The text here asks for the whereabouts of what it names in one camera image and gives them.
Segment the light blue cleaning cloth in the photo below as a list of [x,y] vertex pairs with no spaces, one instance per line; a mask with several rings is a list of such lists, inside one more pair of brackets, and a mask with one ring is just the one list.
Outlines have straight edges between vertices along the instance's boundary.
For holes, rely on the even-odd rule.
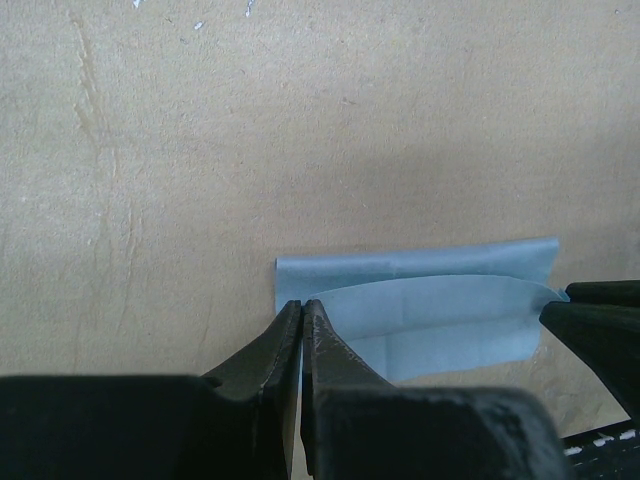
[[530,358],[555,237],[275,261],[275,307],[318,300],[336,333],[391,382]]

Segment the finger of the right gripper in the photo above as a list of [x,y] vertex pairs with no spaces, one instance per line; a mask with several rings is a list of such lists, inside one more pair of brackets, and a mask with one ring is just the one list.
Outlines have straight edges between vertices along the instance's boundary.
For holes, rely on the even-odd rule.
[[639,306],[640,281],[575,282],[566,287],[571,302],[593,305]]
[[551,302],[540,323],[581,359],[639,423],[639,309]]

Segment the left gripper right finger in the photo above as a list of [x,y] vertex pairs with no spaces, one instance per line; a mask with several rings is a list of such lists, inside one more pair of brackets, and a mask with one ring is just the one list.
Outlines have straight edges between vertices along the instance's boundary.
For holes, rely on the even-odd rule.
[[314,394],[327,386],[390,387],[334,330],[320,300],[302,309],[302,403],[300,434],[307,473],[317,478]]

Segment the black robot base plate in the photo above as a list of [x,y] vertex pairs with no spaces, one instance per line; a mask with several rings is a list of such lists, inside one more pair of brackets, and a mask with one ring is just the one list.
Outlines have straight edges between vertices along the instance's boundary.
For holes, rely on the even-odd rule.
[[565,437],[563,443],[577,479],[640,480],[639,430],[631,420]]

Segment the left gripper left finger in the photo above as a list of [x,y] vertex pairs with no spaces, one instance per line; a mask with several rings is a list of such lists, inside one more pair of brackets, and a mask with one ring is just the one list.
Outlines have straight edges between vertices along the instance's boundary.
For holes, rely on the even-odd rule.
[[302,306],[289,301],[268,328],[207,372],[207,441],[220,479],[289,479],[302,343]]

